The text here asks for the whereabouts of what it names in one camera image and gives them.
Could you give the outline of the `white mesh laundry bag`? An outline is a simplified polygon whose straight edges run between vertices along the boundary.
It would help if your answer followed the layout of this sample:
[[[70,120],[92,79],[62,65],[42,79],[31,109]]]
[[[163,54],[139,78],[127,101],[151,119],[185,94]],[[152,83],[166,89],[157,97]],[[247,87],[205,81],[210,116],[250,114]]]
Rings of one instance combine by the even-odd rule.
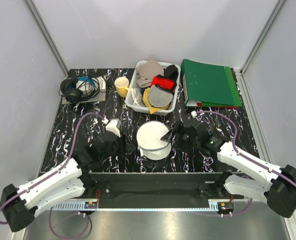
[[[166,158],[171,149],[171,143],[161,140],[169,131],[168,127],[160,121],[147,121],[138,128],[136,140],[142,157],[153,161]]]

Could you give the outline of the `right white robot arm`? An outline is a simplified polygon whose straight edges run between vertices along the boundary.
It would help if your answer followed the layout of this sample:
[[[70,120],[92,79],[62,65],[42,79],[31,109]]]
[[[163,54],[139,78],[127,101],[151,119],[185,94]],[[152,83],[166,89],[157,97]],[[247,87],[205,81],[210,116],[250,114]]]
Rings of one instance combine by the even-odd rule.
[[[173,148],[183,152],[199,151],[207,157],[216,157],[244,174],[222,173],[220,178],[202,192],[209,197],[226,198],[240,195],[261,201],[284,218],[296,210],[296,168],[280,167],[261,160],[236,147],[223,136],[202,131],[200,127],[184,126],[181,121],[161,138]]]

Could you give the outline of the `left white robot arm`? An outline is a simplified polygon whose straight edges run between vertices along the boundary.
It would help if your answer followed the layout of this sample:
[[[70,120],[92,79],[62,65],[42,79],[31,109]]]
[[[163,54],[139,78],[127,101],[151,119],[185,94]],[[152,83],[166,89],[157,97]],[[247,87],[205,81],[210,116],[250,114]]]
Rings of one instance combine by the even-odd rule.
[[[72,198],[93,197],[98,188],[90,172],[100,169],[104,159],[126,154],[126,136],[107,131],[42,176],[19,187],[9,184],[2,190],[0,199],[6,225],[15,233],[56,204]]]

